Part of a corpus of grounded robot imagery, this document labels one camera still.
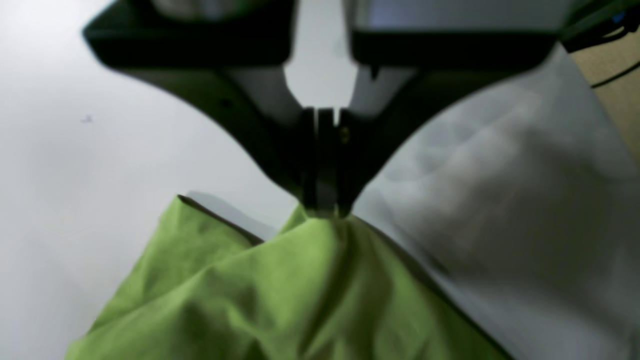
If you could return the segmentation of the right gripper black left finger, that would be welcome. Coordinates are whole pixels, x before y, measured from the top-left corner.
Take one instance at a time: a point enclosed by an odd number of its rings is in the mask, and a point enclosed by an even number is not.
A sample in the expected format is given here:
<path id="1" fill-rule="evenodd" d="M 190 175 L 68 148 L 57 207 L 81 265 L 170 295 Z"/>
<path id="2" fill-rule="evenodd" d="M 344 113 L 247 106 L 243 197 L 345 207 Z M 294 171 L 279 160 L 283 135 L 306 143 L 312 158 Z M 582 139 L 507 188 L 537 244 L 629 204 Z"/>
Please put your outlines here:
<path id="1" fill-rule="evenodd" d="M 316 116 L 287 84 L 294 0 L 213 20 L 171 19 L 149 0 L 115 0 L 82 36 L 106 68 L 175 96 L 206 115 L 265 175 L 310 212 L 322 209 Z"/>

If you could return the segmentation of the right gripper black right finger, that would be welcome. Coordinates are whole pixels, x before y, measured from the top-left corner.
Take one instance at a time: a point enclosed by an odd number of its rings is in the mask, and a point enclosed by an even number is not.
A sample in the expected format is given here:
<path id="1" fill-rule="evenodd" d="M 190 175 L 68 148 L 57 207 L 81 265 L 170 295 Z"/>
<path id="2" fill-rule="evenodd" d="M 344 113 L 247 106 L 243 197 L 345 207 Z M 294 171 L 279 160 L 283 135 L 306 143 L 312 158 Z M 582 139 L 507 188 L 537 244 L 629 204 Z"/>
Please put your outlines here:
<path id="1" fill-rule="evenodd" d="M 539 66 L 566 22 L 564 0 L 344 0 L 342 7 L 358 71 L 333 132 L 340 217 L 416 130 Z"/>

